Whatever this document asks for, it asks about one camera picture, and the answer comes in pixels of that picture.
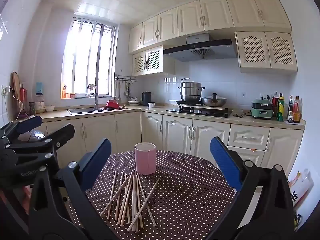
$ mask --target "stainless steel pot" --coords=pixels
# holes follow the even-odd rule
[[[201,97],[201,102],[205,106],[214,106],[214,107],[221,107],[224,106],[227,102],[226,98],[217,97],[217,93],[213,93],[212,97]]]
[[[182,82],[180,87],[180,96],[181,100],[185,101],[187,104],[198,104],[201,99],[201,91],[205,89],[205,87],[201,87],[201,83],[198,82]]]

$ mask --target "polka dot tablecloth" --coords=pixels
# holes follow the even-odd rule
[[[218,168],[199,157],[157,151],[156,166],[155,173],[139,176],[145,196],[160,178],[148,201],[157,227],[153,226],[146,208],[142,212],[144,229],[139,226],[138,232],[127,232],[129,227],[127,217],[123,227],[117,225],[114,221],[117,198],[112,204],[110,220],[107,220],[108,210],[102,215],[102,219],[119,239],[204,239],[231,203],[234,196],[233,189],[227,184]],[[133,151],[110,156],[93,188],[86,191],[87,197],[98,213],[109,202],[115,171],[117,177],[114,192],[119,188],[121,173],[130,175],[134,169]],[[139,193],[142,204],[144,200],[141,191]],[[121,191],[120,206],[123,197],[124,190]],[[74,223],[81,226],[70,202],[69,209]]]

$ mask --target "sink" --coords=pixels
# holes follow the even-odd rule
[[[103,107],[99,107],[97,110],[94,107],[90,108],[77,108],[77,109],[68,109],[70,114],[85,114],[85,113],[94,113],[94,112],[101,112],[101,111],[108,111],[104,110]]]

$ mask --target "range hood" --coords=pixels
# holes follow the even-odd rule
[[[181,62],[237,57],[231,39],[210,41],[208,33],[189,36],[187,45],[164,49],[163,54]]]

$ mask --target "green bottle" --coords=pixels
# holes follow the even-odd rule
[[[278,101],[278,116],[277,120],[283,122],[283,115],[284,115],[284,97],[280,93],[279,101]]]

